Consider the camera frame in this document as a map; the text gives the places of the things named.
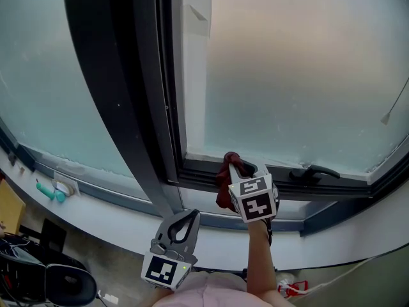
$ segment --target teal toy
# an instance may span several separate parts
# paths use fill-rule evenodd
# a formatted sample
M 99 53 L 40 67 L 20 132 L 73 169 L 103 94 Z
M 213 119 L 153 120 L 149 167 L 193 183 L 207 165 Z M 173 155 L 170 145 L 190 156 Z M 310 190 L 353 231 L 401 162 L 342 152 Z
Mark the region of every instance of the teal toy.
M 64 202 L 65 201 L 65 194 L 64 194 L 63 191 L 56 190 L 55 196 L 56 196 L 58 202 Z
M 49 190 L 48 188 L 44 187 L 41 185 L 41 183 L 37 182 L 36 184 L 36 188 L 43 193 L 44 195 L 46 195 L 48 198 L 50 198 L 50 200 L 54 200 L 54 198 L 57 198 L 58 202 L 64 202 L 65 201 L 65 194 L 60 191 L 60 190 L 55 190 L 54 192 Z
M 42 186 L 41 183 L 37 182 L 36 184 L 37 190 L 39 190 L 41 193 L 45 194 L 47 197 L 49 197 L 51 200 L 54 200 L 55 194 L 53 191 L 48 190 L 46 187 Z

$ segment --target red cloth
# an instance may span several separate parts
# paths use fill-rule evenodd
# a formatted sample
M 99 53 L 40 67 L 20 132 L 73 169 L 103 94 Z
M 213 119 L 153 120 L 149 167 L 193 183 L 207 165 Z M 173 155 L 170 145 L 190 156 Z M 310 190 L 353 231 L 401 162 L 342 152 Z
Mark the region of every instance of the red cloth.
M 230 163 L 237 167 L 242 176 L 249 176 L 249 174 L 244 169 L 243 161 L 240 159 L 240 156 L 237 153 L 228 152 L 226 155 L 224 155 L 222 168 L 216 175 L 216 184 L 220 188 L 219 193 L 217 194 L 216 203 L 221 208 L 228 208 L 233 212 L 236 212 L 235 206 L 231 202 L 229 194 L 229 185 L 231 184 L 229 172 Z

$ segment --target floor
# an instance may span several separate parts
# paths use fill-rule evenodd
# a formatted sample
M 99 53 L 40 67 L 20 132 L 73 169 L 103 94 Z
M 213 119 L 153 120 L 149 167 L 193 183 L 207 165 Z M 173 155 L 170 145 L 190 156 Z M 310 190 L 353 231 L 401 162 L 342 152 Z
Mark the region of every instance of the floor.
M 22 225 L 41 232 L 47 218 L 66 230 L 64 254 L 82 262 L 91 271 L 102 297 L 109 294 L 119 299 L 118 305 L 104 299 L 108 307 L 136 307 L 153 290 L 153 286 L 141 279 L 142 255 L 93 237 L 56 217 L 31 198 L 22 199 L 26 203 Z M 104 307 L 98 300 L 90 306 Z

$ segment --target white cable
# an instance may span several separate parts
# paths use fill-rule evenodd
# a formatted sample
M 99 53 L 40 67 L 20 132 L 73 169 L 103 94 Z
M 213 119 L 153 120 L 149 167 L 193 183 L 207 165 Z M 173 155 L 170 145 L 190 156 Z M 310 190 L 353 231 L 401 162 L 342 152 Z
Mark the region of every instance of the white cable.
M 349 273 L 353 272 L 353 271 L 354 271 L 355 269 L 357 269 L 358 267 L 360 267 L 360 266 L 362 266 L 362 265 L 368 263 L 370 260 L 372 260 L 372 259 L 374 259 L 374 258 L 376 258 L 376 257 L 371 257 L 371 258 L 365 259 L 365 260 L 363 260 L 361 263 L 359 263 L 359 264 L 355 265 L 354 267 L 352 267 L 348 272 L 345 272 L 344 274 L 342 274 L 342 275 L 340 275 L 340 276 L 334 278 L 333 280 L 331 280 L 331 281 L 329 281 L 329 282 L 321 283 L 321 284 L 316 285 L 315 287 L 310 288 L 310 289 L 308 289 L 308 290 L 297 290 L 297 289 L 295 289 L 295 288 L 290 287 L 289 285 L 283 285 L 282 287 L 283 287 L 283 288 L 286 288 L 286 289 L 290 289 L 290 290 L 292 290 L 292 291 L 295 291 L 295 292 L 298 293 L 298 294 L 303 294 L 301 297 L 299 297 L 299 298 L 297 299 L 297 300 L 299 300 L 299 299 L 305 297 L 306 295 L 310 294 L 311 292 L 315 292 L 315 291 L 317 291 L 317 290 L 319 290 L 319 289 L 321 289 L 321 288 L 323 288 L 323 287 L 326 287 L 327 285 L 332 284 L 333 282 L 339 280 L 340 278 L 343 278 L 344 276 L 346 276 L 346 275 L 348 275 Z

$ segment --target frosted window glass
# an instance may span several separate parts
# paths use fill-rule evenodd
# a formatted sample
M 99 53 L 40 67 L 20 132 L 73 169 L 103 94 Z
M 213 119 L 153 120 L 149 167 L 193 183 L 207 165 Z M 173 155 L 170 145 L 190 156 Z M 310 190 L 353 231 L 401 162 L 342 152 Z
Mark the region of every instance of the frosted window glass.
M 136 182 L 89 93 L 64 0 L 0 0 L 0 24 L 0 118 L 17 141 Z
M 237 216 L 237 213 L 220 208 L 216 204 L 217 193 L 186 189 L 184 187 L 179 188 L 179 190 L 183 206 L 186 209 L 198 209 L 201 212 Z
M 190 153 L 363 175 L 409 133 L 409 88 L 380 122 L 409 76 L 409 0 L 183 3 Z

